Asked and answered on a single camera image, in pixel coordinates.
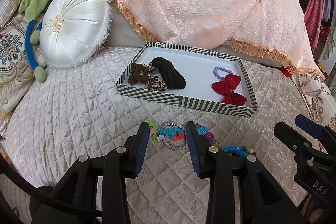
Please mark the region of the black hair scrunchie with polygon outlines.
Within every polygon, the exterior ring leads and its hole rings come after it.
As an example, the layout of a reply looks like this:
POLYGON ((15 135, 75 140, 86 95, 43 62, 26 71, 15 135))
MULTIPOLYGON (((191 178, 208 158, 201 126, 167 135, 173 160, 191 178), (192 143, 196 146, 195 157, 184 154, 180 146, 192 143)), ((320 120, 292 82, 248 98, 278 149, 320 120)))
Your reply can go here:
POLYGON ((184 89, 186 80, 175 69, 173 63, 163 57, 156 57, 151 61, 152 65, 159 70, 163 81, 169 89, 184 89))

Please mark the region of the floral bed edge cover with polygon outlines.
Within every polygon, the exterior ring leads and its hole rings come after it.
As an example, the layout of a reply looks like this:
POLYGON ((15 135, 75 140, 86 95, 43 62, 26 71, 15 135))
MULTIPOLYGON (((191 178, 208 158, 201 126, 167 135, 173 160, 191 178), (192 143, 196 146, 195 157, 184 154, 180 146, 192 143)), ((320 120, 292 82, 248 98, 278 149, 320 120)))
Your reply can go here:
POLYGON ((291 76, 309 111, 310 119, 335 131, 335 97, 320 76, 300 73, 291 76))

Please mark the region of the red object under blanket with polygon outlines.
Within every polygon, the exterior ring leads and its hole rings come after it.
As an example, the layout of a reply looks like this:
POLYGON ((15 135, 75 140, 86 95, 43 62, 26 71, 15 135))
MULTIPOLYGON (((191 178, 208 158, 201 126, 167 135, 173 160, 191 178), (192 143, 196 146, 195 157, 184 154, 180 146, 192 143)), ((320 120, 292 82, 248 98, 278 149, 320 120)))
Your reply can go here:
POLYGON ((291 77, 291 73, 285 67, 282 67, 281 71, 285 77, 291 77))

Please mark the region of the quilted beige bedspread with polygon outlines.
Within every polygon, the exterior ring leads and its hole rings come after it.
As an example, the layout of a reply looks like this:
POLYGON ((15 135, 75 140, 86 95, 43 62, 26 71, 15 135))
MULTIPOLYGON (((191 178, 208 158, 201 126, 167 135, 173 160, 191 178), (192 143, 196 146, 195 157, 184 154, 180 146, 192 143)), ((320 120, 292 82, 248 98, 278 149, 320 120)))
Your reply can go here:
MULTIPOLYGON (((55 185, 83 154, 106 155, 134 135, 141 122, 195 121, 221 146, 244 145, 274 176, 294 204, 306 191, 294 182, 294 155, 273 133, 276 123, 294 126, 309 115, 293 81, 278 70, 244 61, 258 109, 250 118, 224 116, 121 96, 116 82, 137 53, 106 48, 81 67, 50 70, 33 83, 15 108, 3 148, 17 171, 34 186, 55 185)), ((158 141, 147 146, 142 172, 126 183, 133 223, 204 223, 209 182, 194 174, 189 152, 158 141)))

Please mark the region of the red satin bow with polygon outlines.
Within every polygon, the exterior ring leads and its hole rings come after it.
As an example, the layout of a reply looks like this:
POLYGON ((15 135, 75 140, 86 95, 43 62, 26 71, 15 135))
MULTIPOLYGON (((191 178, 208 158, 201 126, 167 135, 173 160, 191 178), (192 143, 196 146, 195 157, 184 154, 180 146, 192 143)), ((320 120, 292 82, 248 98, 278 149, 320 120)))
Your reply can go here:
POLYGON ((223 96, 222 103, 236 106, 243 106, 247 99, 234 90, 239 86, 242 78, 237 75, 226 75, 223 81, 211 85, 213 91, 223 96))

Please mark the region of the pink dotted hanging garment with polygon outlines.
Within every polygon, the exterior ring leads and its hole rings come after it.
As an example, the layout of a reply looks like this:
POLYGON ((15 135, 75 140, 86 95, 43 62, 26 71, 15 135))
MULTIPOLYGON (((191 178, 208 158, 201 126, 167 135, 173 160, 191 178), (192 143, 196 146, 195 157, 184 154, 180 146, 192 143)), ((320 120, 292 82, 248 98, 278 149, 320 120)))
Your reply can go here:
POLYGON ((311 50, 315 51, 319 41, 323 12, 323 0, 309 0, 304 12, 304 22, 310 41, 311 50))

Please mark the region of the striped white tray box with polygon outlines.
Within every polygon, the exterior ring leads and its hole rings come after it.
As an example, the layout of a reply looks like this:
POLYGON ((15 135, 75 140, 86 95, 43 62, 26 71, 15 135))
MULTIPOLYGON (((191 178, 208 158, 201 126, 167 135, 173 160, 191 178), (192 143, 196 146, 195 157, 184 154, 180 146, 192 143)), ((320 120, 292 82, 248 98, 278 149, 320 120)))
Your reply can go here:
POLYGON ((132 85, 127 81, 131 74, 131 67, 127 66, 116 83, 118 92, 128 97, 223 115, 251 117, 257 110, 251 80, 239 57, 180 44, 148 42, 135 55, 132 63, 147 65, 156 57, 173 63, 186 80, 184 89, 157 92, 146 89, 142 83, 132 85), (213 73, 216 67, 224 67, 241 77, 234 92, 247 99, 243 106, 224 104, 223 97, 213 91, 211 85, 217 80, 213 73))

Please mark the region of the floral embroidered cushion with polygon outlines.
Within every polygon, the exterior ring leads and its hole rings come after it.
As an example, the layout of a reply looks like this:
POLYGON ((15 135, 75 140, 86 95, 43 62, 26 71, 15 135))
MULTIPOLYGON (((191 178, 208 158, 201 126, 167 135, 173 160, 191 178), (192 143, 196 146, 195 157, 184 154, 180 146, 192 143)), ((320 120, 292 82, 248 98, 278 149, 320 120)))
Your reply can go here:
MULTIPOLYGON (((28 23, 23 15, 15 14, 1 29, 1 137, 4 137, 11 114, 35 79, 25 52, 28 23)), ((33 45, 38 65, 46 62, 38 43, 33 45)))

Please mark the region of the leopard print brown bow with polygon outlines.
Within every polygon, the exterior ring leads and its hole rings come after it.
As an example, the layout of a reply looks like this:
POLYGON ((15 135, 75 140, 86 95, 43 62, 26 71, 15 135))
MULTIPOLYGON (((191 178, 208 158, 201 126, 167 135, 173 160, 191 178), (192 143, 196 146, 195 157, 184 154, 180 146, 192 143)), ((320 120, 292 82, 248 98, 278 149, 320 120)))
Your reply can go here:
POLYGON ((167 91, 168 87, 163 79, 153 75, 155 70, 156 67, 152 63, 149 65, 131 63, 131 73, 127 82, 131 85, 142 83, 145 89, 155 92, 167 91))

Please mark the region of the peach fringed blanket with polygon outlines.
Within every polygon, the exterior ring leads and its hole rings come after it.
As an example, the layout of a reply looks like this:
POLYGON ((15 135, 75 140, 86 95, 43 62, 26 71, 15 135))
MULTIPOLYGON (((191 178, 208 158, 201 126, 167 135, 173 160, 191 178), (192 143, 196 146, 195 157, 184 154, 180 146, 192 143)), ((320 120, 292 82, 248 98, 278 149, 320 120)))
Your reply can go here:
POLYGON ((279 63, 295 75, 321 71, 299 0, 112 0, 147 42, 234 51, 279 63))

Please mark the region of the blue plush headband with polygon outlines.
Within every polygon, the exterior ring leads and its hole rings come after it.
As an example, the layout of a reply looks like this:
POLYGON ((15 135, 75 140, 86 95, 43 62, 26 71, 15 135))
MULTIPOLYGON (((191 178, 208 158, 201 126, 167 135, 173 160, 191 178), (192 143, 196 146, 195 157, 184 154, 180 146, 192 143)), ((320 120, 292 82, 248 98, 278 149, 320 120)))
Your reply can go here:
POLYGON ((34 30, 35 21, 42 11, 44 11, 47 5, 52 0, 22 0, 20 4, 20 13, 25 13, 25 21, 28 23, 26 28, 26 38, 25 38, 25 51, 29 61, 29 65, 32 68, 35 75, 42 76, 45 75, 45 69, 38 65, 37 60, 34 56, 33 45, 39 41, 39 35, 42 30, 41 21, 37 28, 34 30))

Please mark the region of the round white satin cushion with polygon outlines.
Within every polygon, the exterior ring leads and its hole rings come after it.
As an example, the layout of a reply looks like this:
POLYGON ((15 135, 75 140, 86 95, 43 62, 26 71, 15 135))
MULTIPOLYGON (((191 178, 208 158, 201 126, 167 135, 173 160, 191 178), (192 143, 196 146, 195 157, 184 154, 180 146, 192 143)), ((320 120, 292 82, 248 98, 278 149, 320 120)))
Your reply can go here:
POLYGON ((88 61, 103 46, 111 21, 108 0, 53 0, 39 35, 47 64, 67 68, 88 61))

